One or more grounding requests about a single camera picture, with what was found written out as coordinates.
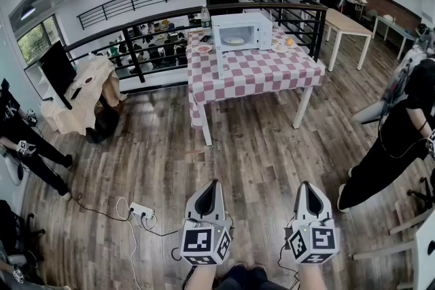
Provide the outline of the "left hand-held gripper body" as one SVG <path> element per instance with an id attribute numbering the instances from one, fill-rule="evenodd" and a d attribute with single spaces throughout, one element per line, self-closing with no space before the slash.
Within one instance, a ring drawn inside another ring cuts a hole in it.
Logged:
<path id="1" fill-rule="evenodd" d="M 233 233 L 233 219 L 228 213 L 214 222 L 189 214 L 183 223 L 179 248 L 182 259 L 191 266 L 218 266 L 228 259 Z"/>

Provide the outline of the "white microwave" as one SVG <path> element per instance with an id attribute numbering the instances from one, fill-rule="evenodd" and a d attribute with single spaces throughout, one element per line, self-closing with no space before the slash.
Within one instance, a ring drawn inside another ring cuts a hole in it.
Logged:
<path id="1" fill-rule="evenodd" d="M 228 62 L 225 53 L 271 48 L 273 23 L 260 12 L 212 16 L 211 28 L 220 79 L 224 79 L 224 64 Z M 223 38 L 227 37 L 242 37 L 245 43 L 241 46 L 227 46 L 222 42 Z"/>

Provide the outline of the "person's left forearm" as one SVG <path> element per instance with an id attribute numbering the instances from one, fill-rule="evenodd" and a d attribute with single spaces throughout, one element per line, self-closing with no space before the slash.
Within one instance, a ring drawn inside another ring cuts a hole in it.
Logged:
<path id="1" fill-rule="evenodd" d="M 185 290 L 212 290 L 217 266 L 197 266 L 186 282 Z"/>

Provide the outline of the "person's right forearm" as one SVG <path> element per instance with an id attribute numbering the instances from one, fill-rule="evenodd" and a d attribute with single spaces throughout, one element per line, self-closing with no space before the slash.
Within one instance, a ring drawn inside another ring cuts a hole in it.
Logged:
<path id="1" fill-rule="evenodd" d="M 321 269 L 318 265 L 300 264 L 298 266 L 300 290 L 327 290 Z"/>

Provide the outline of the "white power strip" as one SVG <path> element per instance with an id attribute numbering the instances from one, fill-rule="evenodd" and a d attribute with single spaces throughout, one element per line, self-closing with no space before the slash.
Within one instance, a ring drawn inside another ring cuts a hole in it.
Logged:
<path id="1" fill-rule="evenodd" d="M 154 210 L 138 203 L 132 202 L 130 204 L 130 210 L 133 214 L 139 217 L 145 217 L 146 219 L 152 219 L 154 216 Z"/>

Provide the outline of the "black chair base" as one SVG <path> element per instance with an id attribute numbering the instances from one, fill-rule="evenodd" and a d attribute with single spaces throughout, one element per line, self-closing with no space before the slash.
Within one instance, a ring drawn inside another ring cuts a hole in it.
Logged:
<path id="1" fill-rule="evenodd" d="M 425 193 L 409 189 L 406 194 L 420 199 L 423 202 L 422 212 L 426 212 L 435 207 L 435 168 L 432 170 L 429 179 L 421 177 L 419 182 L 424 184 Z"/>

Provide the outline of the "pink checkered tablecloth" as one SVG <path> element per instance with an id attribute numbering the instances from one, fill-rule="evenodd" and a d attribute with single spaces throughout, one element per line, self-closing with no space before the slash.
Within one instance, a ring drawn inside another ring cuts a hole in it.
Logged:
<path id="1" fill-rule="evenodd" d="M 225 53 L 224 79 L 218 75 L 215 50 L 194 51 L 202 32 L 188 33 L 188 100 L 190 124 L 202 128 L 199 105 L 265 92 L 319 86 L 325 66 L 315 62 L 303 49 L 289 48 L 285 53 L 272 50 L 241 50 Z"/>

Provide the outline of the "beige tablecloth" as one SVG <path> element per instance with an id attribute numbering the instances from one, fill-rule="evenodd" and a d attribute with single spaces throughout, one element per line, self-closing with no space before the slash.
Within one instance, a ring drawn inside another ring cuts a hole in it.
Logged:
<path id="1" fill-rule="evenodd" d="M 84 98 L 86 96 L 83 82 L 86 79 L 85 74 L 89 68 L 98 69 L 100 67 L 111 68 L 116 74 L 115 65 L 106 56 L 94 56 L 93 60 L 86 59 L 78 65 L 77 76 L 74 79 L 74 83 L 65 94 L 65 96 L 69 98 L 72 96 L 75 88 L 82 88 L 77 98 L 70 101 L 72 106 L 71 110 L 66 108 L 62 102 L 44 101 L 41 104 L 41 115 L 54 131 L 57 130 L 61 134 L 68 134 L 70 132 L 78 132 L 81 135 L 86 134 L 84 126 L 86 113 L 84 111 Z"/>

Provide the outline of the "black railing with wooden handrail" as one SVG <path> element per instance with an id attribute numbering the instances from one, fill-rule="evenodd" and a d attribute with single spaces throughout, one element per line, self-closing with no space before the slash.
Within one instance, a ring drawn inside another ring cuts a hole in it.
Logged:
<path id="1" fill-rule="evenodd" d="M 328 10 L 328 8 L 326 6 L 323 6 L 322 4 L 320 5 L 313 5 L 313 4 L 303 4 L 303 3 L 253 3 L 253 2 L 247 2 L 247 3 L 224 3 L 224 4 L 217 4 L 217 5 L 208 5 L 206 6 L 207 9 L 209 10 L 209 13 L 215 14 L 215 13 L 219 13 L 219 14 L 223 14 L 224 12 L 227 13 L 233 13 L 235 10 L 239 11 L 239 10 L 246 10 L 246 9 L 255 9 L 255 10 L 304 10 L 304 11 L 308 11 L 308 12 L 315 12 L 315 19 L 314 20 L 307 20 L 307 22 L 310 23 L 314 23 L 319 25 L 319 31 L 317 31 L 317 29 L 314 29 L 313 32 L 308 32 L 306 35 L 323 35 L 323 27 L 325 25 L 326 22 L 326 12 Z M 140 52 L 144 52 L 144 51 L 148 51 L 150 48 L 144 48 L 144 49 L 138 49 L 135 50 L 134 49 L 134 44 L 133 42 L 136 40 L 139 40 L 141 38 L 145 38 L 149 35 L 158 35 L 163 34 L 163 33 L 172 33 L 173 31 L 179 31 L 179 30 L 187 30 L 187 29 L 197 29 L 200 28 L 201 25 L 188 25 L 188 26 L 181 26 L 181 27 L 175 27 L 174 29 L 168 29 L 165 31 L 161 31 L 158 33 L 152 33 L 152 34 L 145 34 L 145 35 L 139 35 L 136 37 L 130 37 L 128 34 L 128 29 L 129 28 L 133 28 L 135 26 L 139 26 L 141 24 L 146 24 L 149 22 L 157 22 L 159 20 L 164 20 L 164 19 L 169 19 L 169 18 L 175 18 L 175 17 L 180 17 L 180 16 L 189 16 L 189 15 L 193 15 L 193 14 L 198 14 L 201 12 L 202 6 L 201 7 L 189 7 L 189 8 L 184 8 L 184 9 L 180 9 L 180 10 L 173 10 L 170 12 L 163 12 L 160 14 L 154 14 L 151 16 L 147 16 L 147 17 L 143 17 L 137 20 L 134 20 L 132 22 L 128 22 L 126 24 L 122 24 L 122 25 L 118 25 L 118 26 L 114 26 L 111 27 L 109 29 L 105 29 L 104 31 L 98 32 L 94 35 L 91 35 L 89 37 L 86 37 L 84 39 L 81 39 L 79 41 L 76 41 L 75 43 L 72 43 L 69 46 L 64 46 L 64 51 L 65 52 L 70 52 L 72 50 L 75 50 L 79 47 L 82 47 L 84 45 L 86 45 L 87 43 L 90 43 L 92 41 L 96 41 L 102 37 L 106 37 L 108 35 L 117 33 L 122 31 L 124 34 L 125 39 L 120 41 L 120 43 L 125 43 L 127 45 L 127 51 L 124 53 L 121 53 L 117 56 L 114 56 L 113 59 L 115 58 L 121 58 L 124 56 L 131 56 L 131 59 L 133 60 L 133 66 L 136 68 L 136 70 L 138 71 L 137 74 L 133 74 L 133 75 L 128 75 L 126 77 L 121 77 L 120 79 L 129 79 L 129 78 L 133 78 L 133 77 L 139 77 L 139 79 L 141 80 L 141 82 L 144 82 L 144 75 L 145 73 L 142 71 L 139 71 L 141 68 L 139 67 L 142 64 L 145 64 L 145 61 L 143 62 L 139 62 L 137 60 L 137 55 L 136 53 L 140 53 Z M 318 38 L 318 42 L 316 44 L 314 43 L 304 43 L 303 46 L 309 46 L 310 49 L 314 50 L 314 56 L 313 59 L 315 60 L 315 62 L 317 62 L 318 59 L 318 55 L 319 55 L 319 49 L 321 47 L 321 39 L 320 36 Z"/>

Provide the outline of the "white elongated object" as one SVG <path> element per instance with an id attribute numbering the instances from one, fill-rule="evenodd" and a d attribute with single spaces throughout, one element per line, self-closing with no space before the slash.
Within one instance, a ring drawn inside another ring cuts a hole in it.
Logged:
<path id="1" fill-rule="evenodd" d="M 20 186 L 24 176 L 22 164 L 17 159 L 9 156 L 8 153 L 5 156 L 5 164 L 14 185 Z"/>

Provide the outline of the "wooden top table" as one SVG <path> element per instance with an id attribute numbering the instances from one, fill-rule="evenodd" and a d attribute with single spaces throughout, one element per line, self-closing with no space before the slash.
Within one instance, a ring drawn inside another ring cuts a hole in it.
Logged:
<path id="1" fill-rule="evenodd" d="M 362 65 L 365 61 L 368 47 L 370 45 L 370 40 L 372 38 L 372 33 L 368 29 L 363 27 L 361 24 L 357 23 L 356 21 L 350 19 L 349 17 L 345 16 L 344 14 L 332 8 L 329 8 L 326 12 L 325 24 L 327 26 L 326 41 L 330 40 L 330 35 L 332 30 L 336 32 L 336 39 L 334 42 L 334 47 L 328 66 L 328 71 L 332 72 L 334 68 L 334 64 L 338 54 L 338 49 L 341 44 L 341 39 L 343 35 L 355 35 L 355 36 L 360 36 L 365 38 L 364 47 L 357 65 L 357 70 L 359 71 L 362 68 Z"/>

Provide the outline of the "black monitor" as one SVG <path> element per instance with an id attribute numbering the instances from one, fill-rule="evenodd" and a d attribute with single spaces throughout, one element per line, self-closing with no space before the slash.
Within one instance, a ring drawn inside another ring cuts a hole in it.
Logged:
<path id="1" fill-rule="evenodd" d="M 77 75 L 61 41 L 52 44 L 39 59 L 39 66 L 64 106 L 72 109 L 65 97 L 69 86 Z"/>

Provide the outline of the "grey top table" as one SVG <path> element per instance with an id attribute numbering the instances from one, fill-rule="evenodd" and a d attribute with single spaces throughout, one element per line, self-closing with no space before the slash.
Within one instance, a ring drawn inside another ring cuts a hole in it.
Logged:
<path id="1" fill-rule="evenodd" d="M 387 35 L 390 29 L 392 29 L 393 31 L 397 32 L 399 35 L 402 36 L 402 43 L 397 55 L 396 60 L 400 60 L 402 57 L 402 53 L 404 51 L 404 47 L 405 47 L 405 43 L 407 41 L 411 41 L 413 43 L 415 43 L 416 41 L 416 37 L 414 37 L 413 35 L 411 35 L 409 32 L 407 32 L 404 28 L 402 28 L 400 25 L 396 24 L 395 22 L 393 22 L 392 20 L 388 20 L 385 19 L 382 16 L 376 16 L 375 17 L 375 23 L 373 26 L 373 30 L 372 30 L 372 38 L 375 38 L 376 32 L 377 32 L 377 27 L 378 27 L 378 23 L 383 23 L 386 26 L 386 30 L 385 30 L 385 34 L 384 34 L 384 40 L 387 39 Z"/>

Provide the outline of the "white shelf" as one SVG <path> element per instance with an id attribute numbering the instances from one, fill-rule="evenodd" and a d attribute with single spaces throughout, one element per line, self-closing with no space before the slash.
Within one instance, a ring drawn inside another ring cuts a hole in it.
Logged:
<path id="1" fill-rule="evenodd" d="M 43 72 L 40 63 L 34 62 L 24 72 L 42 101 L 53 101 L 56 93 Z"/>

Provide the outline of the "black table frame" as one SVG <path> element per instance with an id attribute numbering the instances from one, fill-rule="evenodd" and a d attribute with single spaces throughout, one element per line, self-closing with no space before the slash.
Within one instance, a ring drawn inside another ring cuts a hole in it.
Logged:
<path id="1" fill-rule="evenodd" d="M 84 126 L 86 140 L 96 144 L 114 133 L 120 118 L 115 107 L 126 97 L 120 93 L 119 79 L 111 68 L 89 68 L 85 74 L 87 77 L 94 77 L 94 80 L 83 85 L 86 96 Z"/>

